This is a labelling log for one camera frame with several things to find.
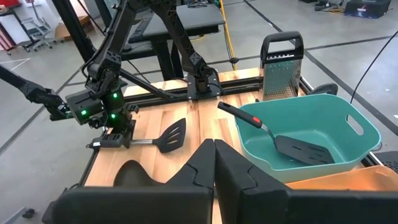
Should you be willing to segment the orange plastic bin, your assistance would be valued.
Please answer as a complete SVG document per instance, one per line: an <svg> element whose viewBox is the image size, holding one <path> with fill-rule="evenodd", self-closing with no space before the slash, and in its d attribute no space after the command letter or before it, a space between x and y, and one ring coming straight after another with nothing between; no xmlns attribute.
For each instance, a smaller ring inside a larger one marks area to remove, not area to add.
<svg viewBox="0 0 398 224"><path fill-rule="evenodd" d="M371 166L286 185L305 190L398 191L398 174L386 166Z"/></svg>

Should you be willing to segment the cardboard box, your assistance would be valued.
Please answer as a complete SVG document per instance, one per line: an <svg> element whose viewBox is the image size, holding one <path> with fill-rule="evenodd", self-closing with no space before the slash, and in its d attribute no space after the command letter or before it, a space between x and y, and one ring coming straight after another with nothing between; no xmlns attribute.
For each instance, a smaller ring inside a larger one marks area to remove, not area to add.
<svg viewBox="0 0 398 224"><path fill-rule="evenodd" d="M93 31L95 29L88 16L79 16L78 20L86 34L90 33L91 31ZM55 38L56 39L64 39L64 40L72 39L65 24L59 23L59 25L55 28Z"/></svg>

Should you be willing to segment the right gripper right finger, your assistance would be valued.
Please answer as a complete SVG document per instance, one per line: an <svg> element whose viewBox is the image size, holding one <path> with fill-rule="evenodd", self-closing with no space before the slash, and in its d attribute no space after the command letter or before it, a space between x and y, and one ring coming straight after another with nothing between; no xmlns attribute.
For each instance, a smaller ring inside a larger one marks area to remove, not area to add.
<svg viewBox="0 0 398 224"><path fill-rule="evenodd" d="M215 185L223 224L284 224L289 188L217 139Z"/></svg>

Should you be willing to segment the black slotted turner steel handle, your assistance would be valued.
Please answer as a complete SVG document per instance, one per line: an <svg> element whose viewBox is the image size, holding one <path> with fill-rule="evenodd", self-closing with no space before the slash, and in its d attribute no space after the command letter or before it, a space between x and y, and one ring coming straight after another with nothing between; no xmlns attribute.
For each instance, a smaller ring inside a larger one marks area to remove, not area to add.
<svg viewBox="0 0 398 224"><path fill-rule="evenodd" d="M161 153L172 152L183 146L186 134L186 119L182 118L171 124L156 139L132 139L131 145L155 145ZM86 145L87 148L107 147L115 148L123 146L123 134L106 134L94 138Z"/></svg>

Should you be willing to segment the black perforated computer case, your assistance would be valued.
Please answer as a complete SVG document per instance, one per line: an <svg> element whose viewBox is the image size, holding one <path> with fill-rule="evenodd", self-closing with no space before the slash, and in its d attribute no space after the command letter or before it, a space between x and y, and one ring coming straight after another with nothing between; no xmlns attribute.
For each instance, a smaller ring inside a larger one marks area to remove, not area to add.
<svg viewBox="0 0 398 224"><path fill-rule="evenodd" d="M398 174L398 151L377 152L374 155L384 166Z"/></svg>

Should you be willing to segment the black rounded device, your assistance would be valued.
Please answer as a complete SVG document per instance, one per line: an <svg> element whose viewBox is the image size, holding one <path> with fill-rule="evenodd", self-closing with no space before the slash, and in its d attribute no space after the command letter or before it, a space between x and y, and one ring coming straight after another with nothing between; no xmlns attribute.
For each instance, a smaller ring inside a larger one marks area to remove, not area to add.
<svg viewBox="0 0 398 224"><path fill-rule="evenodd" d="M330 94L330 95L337 95L338 92L338 85L336 83L327 83L320 85L314 88L308 95L316 95L316 94Z"/></svg>

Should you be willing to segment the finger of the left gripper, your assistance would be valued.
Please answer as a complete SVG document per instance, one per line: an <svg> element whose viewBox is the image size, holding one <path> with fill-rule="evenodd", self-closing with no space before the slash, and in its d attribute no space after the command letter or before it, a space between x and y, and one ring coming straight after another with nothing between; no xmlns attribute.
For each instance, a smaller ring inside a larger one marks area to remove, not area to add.
<svg viewBox="0 0 398 224"><path fill-rule="evenodd" d="M124 133L123 133L123 146L126 149L130 148L130 143L131 143L131 140L132 140L132 137L133 137L135 125L136 125L136 120L132 119L132 120L130 120L130 122L128 122L128 124L126 125L126 128L124 130Z"/></svg>

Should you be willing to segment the black equipment case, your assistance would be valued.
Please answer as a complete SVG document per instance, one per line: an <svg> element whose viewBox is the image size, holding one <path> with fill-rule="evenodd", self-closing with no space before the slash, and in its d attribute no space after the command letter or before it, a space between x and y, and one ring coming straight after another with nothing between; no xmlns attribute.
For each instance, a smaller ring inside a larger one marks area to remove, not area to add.
<svg viewBox="0 0 398 224"><path fill-rule="evenodd" d="M349 0L343 14L345 16L378 19L386 15L391 0Z"/></svg>

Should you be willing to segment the black spatula red-button handle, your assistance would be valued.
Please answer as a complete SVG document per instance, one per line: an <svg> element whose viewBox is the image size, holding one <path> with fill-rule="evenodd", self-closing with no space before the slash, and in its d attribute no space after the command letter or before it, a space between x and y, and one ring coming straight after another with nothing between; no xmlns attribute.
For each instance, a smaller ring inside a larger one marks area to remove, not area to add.
<svg viewBox="0 0 398 224"><path fill-rule="evenodd" d="M218 108L239 118L257 129L264 130L272 139L275 149L286 156L311 166L334 164L335 160L329 150L323 146L294 139L288 136L275 136L271 130L256 116L225 102L219 102Z"/></svg>

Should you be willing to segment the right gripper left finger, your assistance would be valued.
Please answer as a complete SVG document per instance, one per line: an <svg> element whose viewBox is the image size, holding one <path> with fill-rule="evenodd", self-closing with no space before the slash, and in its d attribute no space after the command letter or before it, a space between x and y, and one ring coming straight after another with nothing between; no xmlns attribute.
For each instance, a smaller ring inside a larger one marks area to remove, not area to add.
<svg viewBox="0 0 398 224"><path fill-rule="evenodd" d="M168 185L201 187L214 197L216 147L213 139L205 139L182 168L167 181Z"/></svg>

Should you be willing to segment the light teal plastic bin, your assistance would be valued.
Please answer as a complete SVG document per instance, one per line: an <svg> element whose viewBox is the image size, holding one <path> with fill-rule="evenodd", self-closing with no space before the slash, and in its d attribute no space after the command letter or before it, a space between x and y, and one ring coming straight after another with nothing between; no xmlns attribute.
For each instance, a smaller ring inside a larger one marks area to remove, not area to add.
<svg viewBox="0 0 398 224"><path fill-rule="evenodd" d="M348 101L335 95L261 101L241 109L262 120L275 136L288 136L330 150L334 163L308 166L277 152L267 133L237 118L246 159L283 183L349 171L381 142L378 129Z"/></svg>

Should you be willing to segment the white office chair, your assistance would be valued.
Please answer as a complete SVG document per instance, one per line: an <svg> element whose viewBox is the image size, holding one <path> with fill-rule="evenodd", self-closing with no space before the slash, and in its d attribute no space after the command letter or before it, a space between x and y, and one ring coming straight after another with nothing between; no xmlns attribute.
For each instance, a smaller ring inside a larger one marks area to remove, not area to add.
<svg viewBox="0 0 398 224"><path fill-rule="evenodd" d="M27 19L22 20L22 24L25 25L33 25L33 28L27 30L28 37L32 38L32 43L26 48L27 52L33 50L34 52L38 51L43 45L46 45L49 49L53 49L53 46L49 43L47 39L47 35L51 33L52 28L49 26L44 17L40 17L34 4L34 0L25 0L27 4L30 4L33 8L36 20L39 24L37 24L33 17L28 17Z"/></svg>

